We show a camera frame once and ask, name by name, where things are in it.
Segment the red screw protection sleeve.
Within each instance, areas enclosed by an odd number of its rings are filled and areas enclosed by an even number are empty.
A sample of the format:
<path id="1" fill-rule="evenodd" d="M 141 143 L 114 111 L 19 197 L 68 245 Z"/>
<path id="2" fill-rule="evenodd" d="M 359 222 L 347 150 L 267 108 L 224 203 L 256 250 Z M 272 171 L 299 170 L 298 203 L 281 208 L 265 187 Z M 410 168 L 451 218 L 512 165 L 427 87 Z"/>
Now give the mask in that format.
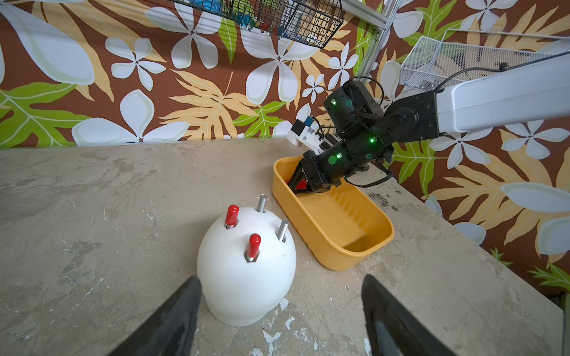
<path id="1" fill-rule="evenodd" d="M 227 209 L 227 214 L 224 220 L 224 226 L 226 229 L 234 228 L 238 224 L 239 217 L 239 207 L 236 205 L 231 205 Z"/>

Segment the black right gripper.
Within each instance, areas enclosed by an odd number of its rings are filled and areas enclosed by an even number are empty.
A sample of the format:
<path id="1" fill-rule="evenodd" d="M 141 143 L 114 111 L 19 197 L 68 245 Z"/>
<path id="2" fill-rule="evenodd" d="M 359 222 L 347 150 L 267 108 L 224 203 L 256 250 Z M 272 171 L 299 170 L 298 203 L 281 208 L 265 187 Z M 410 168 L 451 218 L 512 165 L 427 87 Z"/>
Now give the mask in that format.
<path id="1" fill-rule="evenodd" d="M 302 160 L 297 164 L 291 179 L 287 185 L 295 195 L 299 194 L 319 194 L 331 190 L 332 187 L 339 186 L 340 179 L 345 175 L 345 167 L 341 160 L 336 158 L 334 163 L 329 163 L 331 156 L 316 155 L 313 151 L 306 151 Z M 297 184 L 305 179 L 306 187 L 298 188 Z"/>

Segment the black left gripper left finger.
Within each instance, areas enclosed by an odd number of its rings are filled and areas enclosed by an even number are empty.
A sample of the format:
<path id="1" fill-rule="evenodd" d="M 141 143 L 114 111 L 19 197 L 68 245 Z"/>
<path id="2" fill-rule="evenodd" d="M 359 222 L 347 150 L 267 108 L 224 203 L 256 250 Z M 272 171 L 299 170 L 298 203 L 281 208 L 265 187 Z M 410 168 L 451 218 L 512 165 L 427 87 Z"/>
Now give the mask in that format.
<path id="1" fill-rule="evenodd" d="M 189 355 L 197 330 L 202 286 L 190 277 L 111 355 Z"/>

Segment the white dome screw fixture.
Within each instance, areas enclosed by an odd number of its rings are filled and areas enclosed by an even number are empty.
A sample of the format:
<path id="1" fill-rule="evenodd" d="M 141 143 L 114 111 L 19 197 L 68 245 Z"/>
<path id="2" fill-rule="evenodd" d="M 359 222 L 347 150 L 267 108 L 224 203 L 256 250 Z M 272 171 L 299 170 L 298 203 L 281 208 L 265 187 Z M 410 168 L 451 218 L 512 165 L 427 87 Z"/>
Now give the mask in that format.
<path id="1" fill-rule="evenodd" d="M 283 219 L 268 211 L 240 208 L 238 224 L 226 229 L 221 215 L 206 232 L 198 250 L 197 276 L 210 312 L 229 326 L 261 320 L 285 298 L 295 277 L 296 249 L 288 229 L 286 242 L 276 232 Z M 252 234 L 261 236 L 258 259 L 246 262 Z"/>

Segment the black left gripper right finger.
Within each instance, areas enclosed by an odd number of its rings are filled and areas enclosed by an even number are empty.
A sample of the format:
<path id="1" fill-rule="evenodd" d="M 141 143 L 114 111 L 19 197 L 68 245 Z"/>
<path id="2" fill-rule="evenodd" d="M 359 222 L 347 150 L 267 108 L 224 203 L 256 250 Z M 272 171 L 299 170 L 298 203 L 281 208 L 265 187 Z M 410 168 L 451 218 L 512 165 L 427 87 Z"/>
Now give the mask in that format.
<path id="1" fill-rule="evenodd" d="M 452 355 L 374 276 L 365 276 L 362 302 L 372 355 Z"/>

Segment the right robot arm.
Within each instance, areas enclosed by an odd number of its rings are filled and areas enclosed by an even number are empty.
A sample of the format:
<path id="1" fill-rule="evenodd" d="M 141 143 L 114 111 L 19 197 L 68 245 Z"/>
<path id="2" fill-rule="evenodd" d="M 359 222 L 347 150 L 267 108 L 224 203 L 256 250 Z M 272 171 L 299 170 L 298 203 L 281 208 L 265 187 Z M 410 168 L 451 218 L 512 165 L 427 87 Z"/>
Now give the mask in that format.
<path id="1" fill-rule="evenodd" d="M 486 72 L 457 85 L 444 80 L 386 110 L 363 82 L 349 80 L 324 102 L 340 141 L 320 154 L 306 151 L 289 188 L 294 194 L 329 191 L 369 163 L 391 160 L 395 143 L 569 115 L 568 53 L 514 67 L 500 63 Z"/>

